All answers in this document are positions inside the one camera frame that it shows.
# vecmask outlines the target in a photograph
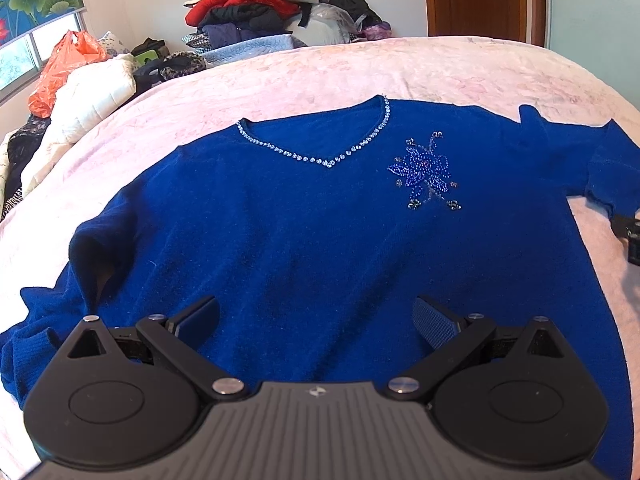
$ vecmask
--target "textured pad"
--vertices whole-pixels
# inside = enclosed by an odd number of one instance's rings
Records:
[[[515,472],[456,449],[414,402],[388,400],[370,383],[265,383],[219,404],[187,444],[122,472],[79,472],[51,462],[29,480],[605,480],[581,463]]]

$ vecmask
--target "pink bedspread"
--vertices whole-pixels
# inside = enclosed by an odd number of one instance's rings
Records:
[[[330,110],[375,94],[481,105],[514,120],[521,104],[534,105],[551,121],[601,125],[615,118],[640,145],[637,109],[585,69],[530,45],[398,39],[304,48],[220,66],[163,84],[105,120],[0,224],[0,332],[27,314],[21,288],[54,285],[78,224],[99,214],[121,187],[176,146],[243,116],[261,121]],[[583,198],[570,203],[620,330],[638,419],[640,267],[626,262],[625,248],[600,211]],[[0,468],[24,472],[33,464],[33,450],[25,446],[24,428],[15,427],[17,407],[11,416],[8,409],[6,396],[0,397]],[[636,446],[634,478],[640,476],[638,451]]]

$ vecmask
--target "white logo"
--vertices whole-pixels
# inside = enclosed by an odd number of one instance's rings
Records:
[[[316,386],[315,388],[311,388],[309,390],[309,394],[313,395],[314,397],[322,397],[323,395],[326,395],[328,393],[327,390],[325,390],[322,386]]]

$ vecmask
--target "door frame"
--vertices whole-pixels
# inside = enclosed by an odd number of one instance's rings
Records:
[[[518,40],[537,46],[545,46],[547,34],[547,0],[530,0],[531,8],[527,9],[528,0],[520,0],[520,31]],[[435,0],[427,0],[428,36],[434,36],[436,31]]]

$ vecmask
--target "window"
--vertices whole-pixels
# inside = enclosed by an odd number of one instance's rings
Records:
[[[74,12],[0,46],[0,104],[37,78],[68,30],[82,29],[82,18]]]

